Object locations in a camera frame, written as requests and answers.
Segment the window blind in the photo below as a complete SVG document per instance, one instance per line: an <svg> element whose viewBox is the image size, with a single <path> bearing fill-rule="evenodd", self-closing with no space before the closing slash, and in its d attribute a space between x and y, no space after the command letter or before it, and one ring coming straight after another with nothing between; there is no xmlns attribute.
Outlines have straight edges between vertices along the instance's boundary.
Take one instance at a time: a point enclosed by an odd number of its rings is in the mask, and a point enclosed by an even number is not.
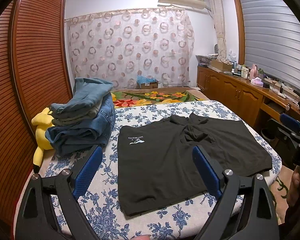
<svg viewBox="0 0 300 240"><path fill-rule="evenodd" d="M240 0L245 64L300 89L300 22L283 0Z"/></svg>

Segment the cardboard box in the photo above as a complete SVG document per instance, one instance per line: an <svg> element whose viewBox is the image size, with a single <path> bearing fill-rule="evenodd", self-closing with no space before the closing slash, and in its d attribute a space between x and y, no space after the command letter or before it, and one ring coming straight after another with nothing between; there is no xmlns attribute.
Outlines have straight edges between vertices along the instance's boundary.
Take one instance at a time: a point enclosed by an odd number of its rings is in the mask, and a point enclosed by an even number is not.
<svg viewBox="0 0 300 240"><path fill-rule="evenodd" d="M149 82L149 83L137 83L137 89L154 89L158 88L158 82Z"/></svg>
<svg viewBox="0 0 300 240"><path fill-rule="evenodd" d="M226 64L221 61L217 61L216 59L213 59L211 61L211 66L216 67L220 69L221 71L230 71L232 70L232 64Z"/></svg>

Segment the wooden wardrobe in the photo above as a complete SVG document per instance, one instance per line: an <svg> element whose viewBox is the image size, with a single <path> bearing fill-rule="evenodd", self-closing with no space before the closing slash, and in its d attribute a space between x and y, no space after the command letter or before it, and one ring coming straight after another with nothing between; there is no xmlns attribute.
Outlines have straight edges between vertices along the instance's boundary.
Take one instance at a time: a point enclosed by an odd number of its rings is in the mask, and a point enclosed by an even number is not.
<svg viewBox="0 0 300 240"><path fill-rule="evenodd" d="M31 119L72 97L65 0L13 0L0 16L0 219L11 225L37 147Z"/></svg>

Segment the curtain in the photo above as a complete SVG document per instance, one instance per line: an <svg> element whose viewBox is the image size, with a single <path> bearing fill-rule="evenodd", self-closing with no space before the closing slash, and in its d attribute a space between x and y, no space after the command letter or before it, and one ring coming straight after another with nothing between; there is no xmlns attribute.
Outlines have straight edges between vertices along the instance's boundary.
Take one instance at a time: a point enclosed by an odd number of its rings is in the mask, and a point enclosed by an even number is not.
<svg viewBox="0 0 300 240"><path fill-rule="evenodd" d="M221 0L209 0L212 10L214 27L217 33L219 55L217 59L226 58L225 17Z"/></svg>
<svg viewBox="0 0 300 240"><path fill-rule="evenodd" d="M142 8L66 20L71 70L115 89L134 89L138 75L163 86L186 86L194 32L185 10Z"/></svg>

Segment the metal screw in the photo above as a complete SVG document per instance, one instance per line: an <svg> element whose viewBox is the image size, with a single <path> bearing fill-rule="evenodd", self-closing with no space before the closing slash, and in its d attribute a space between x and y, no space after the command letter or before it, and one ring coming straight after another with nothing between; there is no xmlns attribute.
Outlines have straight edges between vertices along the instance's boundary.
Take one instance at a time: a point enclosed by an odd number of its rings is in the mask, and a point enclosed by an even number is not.
<svg viewBox="0 0 300 240"><path fill-rule="evenodd" d="M63 171L61 171L62 175L67 176L70 174L70 170L69 169L64 169Z"/></svg>
<svg viewBox="0 0 300 240"><path fill-rule="evenodd" d="M32 180L36 180L36 179L38 179L39 178L39 174L38 173L35 173L35 174L33 174L32 176L31 176L31 179Z"/></svg>
<svg viewBox="0 0 300 240"><path fill-rule="evenodd" d="M228 175L228 176L231 176L233 174L233 171L230 170L230 169L226 169L225 174Z"/></svg>
<svg viewBox="0 0 300 240"><path fill-rule="evenodd" d="M263 180L262 174L259 174L259 173L258 173L258 174L256 175L256 177L257 177L257 179L259 179L259 180Z"/></svg>

